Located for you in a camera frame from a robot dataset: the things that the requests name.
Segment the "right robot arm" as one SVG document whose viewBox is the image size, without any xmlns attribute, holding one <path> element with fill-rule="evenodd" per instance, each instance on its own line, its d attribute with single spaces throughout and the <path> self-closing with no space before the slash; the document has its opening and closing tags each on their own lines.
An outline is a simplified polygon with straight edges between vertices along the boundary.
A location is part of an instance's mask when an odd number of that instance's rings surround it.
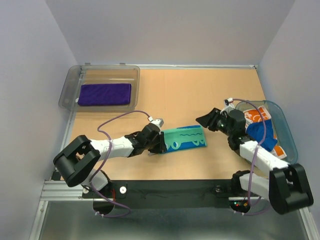
<svg viewBox="0 0 320 240">
<path fill-rule="evenodd" d="M 230 182 L 233 194 L 258 195 L 268 200 L 280 215 L 314 204 L 304 167 L 299 163 L 289 164 L 261 147 L 246 133 L 246 119 L 242 111 L 232 109 L 223 113 L 214 108 L 210 113 L 196 118 L 196 121 L 212 132 L 225 134 L 229 147 L 265 174 L 266 177 L 261 177 L 249 170 L 237 171 Z"/>
</svg>

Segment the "yellow towel teal trim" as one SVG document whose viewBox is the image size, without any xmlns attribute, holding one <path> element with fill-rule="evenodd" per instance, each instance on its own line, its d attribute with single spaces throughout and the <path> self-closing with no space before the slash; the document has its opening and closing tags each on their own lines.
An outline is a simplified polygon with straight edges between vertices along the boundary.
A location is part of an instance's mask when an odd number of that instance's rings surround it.
<svg viewBox="0 0 320 240">
<path fill-rule="evenodd" d="M 200 125 L 166 129 L 163 133 L 166 148 L 164 154 L 207 146 L 205 133 Z"/>
</svg>

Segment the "purple towel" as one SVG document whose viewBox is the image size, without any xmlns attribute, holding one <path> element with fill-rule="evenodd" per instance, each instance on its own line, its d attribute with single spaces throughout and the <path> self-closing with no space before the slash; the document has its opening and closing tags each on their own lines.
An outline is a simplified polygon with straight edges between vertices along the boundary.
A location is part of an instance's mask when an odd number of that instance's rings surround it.
<svg viewBox="0 0 320 240">
<path fill-rule="evenodd" d="M 80 106 L 122 106 L 131 102 L 129 83 L 84 84 L 77 103 Z"/>
</svg>

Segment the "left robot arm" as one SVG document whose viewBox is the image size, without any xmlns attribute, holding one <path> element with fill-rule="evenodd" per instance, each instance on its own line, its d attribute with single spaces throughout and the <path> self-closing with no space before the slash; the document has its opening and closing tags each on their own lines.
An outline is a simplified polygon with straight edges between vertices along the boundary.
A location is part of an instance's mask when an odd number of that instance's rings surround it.
<svg viewBox="0 0 320 240">
<path fill-rule="evenodd" d="M 98 161 L 135 157 L 144 151 L 161 154 L 166 150 L 164 132 L 152 121 L 141 131 L 111 140 L 94 140 L 79 135 L 58 153 L 53 164 L 68 187 L 83 185 L 94 189 L 100 197 L 106 197 L 111 193 L 111 184 L 102 170 L 94 169 Z"/>
</svg>

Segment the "blue towel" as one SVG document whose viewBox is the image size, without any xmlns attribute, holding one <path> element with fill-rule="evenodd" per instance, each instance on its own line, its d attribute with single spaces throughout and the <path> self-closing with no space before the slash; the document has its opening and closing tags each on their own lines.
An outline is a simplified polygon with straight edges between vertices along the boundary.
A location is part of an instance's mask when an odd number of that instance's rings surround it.
<svg viewBox="0 0 320 240">
<path fill-rule="evenodd" d="M 265 150 L 271 152 L 274 147 L 277 145 L 278 140 L 274 137 L 274 130 L 272 126 L 272 120 L 265 120 L 265 127 L 262 121 L 253 122 L 246 128 L 246 133 L 255 139 L 257 142 L 261 142 L 264 135 L 264 141 L 260 144 Z"/>
</svg>

